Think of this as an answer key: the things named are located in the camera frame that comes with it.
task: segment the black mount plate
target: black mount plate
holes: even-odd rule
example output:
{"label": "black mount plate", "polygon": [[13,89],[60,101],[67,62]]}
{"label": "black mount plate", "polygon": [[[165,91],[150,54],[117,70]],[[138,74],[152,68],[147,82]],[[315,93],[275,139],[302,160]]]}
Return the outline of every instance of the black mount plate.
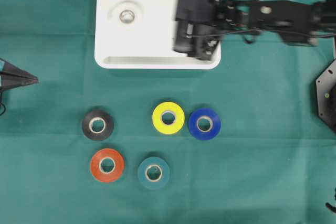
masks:
{"label": "black mount plate", "polygon": [[316,79],[319,117],[336,132],[336,113],[330,108],[330,91],[336,85],[336,60]]}

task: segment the black metal bracket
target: black metal bracket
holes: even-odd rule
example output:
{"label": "black metal bracket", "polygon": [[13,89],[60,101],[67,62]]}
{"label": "black metal bracket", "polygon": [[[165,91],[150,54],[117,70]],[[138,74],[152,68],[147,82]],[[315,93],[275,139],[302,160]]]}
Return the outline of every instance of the black metal bracket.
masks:
{"label": "black metal bracket", "polygon": [[316,79],[319,117],[336,132],[336,60]]}

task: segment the screw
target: screw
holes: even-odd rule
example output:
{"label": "screw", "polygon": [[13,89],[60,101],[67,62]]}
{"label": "screw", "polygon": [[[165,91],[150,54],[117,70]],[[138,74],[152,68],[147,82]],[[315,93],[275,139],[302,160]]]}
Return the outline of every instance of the screw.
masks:
{"label": "screw", "polygon": [[216,44],[217,44],[217,41],[215,41],[215,40],[211,40],[210,42],[208,42],[208,46],[210,46],[210,47],[213,47]]}
{"label": "screw", "polygon": [[319,22],[321,20],[321,17],[317,16],[317,15],[314,15],[313,16],[313,22]]}
{"label": "screw", "polygon": [[123,10],[119,16],[121,22],[125,24],[132,23],[135,19],[135,14],[131,10]]}
{"label": "screw", "polygon": [[267,7],[267,6],[263,6],[260,11],[264,14],[270,14],[272,12],[272,8],[271,7]]}
{"label": "screw", "polygon": [[308,43],[311,44],[312,46],[317,45],[317,39],[316,38],[309,38]]}

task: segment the yellow tape roll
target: yellow tape roll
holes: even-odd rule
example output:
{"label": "yellow tape roll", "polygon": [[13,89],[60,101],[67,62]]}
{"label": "yellow tape roll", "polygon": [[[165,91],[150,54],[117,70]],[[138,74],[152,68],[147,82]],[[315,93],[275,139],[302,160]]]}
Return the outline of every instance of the yellow tape roll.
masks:
{"label": "yellow tape roll", "polygon": [[[175,116],[175,120],[172,124],[165,124],[162,121],[162,115],[165,113],[172,113]],[[154,109],[152,120],[157,131],[166,135],[171,135],[178,132],[183,127],[184,112],[182,108],[174,102],[163,102]]]}

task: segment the blue tape roll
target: blue tape roll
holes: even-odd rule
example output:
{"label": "blue tape roll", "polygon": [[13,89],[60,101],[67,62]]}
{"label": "blue tape roll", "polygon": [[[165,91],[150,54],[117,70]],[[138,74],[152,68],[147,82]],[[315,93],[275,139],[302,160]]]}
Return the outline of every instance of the blue tape roll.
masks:
{"label": "blue tape roll", "polygon": [[[202,118],[210,121],[210,128],[207,131],[202,131],[198,127],[198,121]],[[189,132],[199,140],[210,140],[220,132],[220,122],[219,116],[212,109],[198,109],[190,115],[188,121]]]}
{"label": "blue tape roll", "polygon": [[[157,168],[160,170],[161,175],[157,179],[150,179],[147,175],[148,169],[151,167]],[[165,160],[159,157],[149,157],[146,158],[140,164],[138,168],[138,179],[140,183],[147,189],[156,190],[164,187],[170,176],[170,170],[168,164]]]}

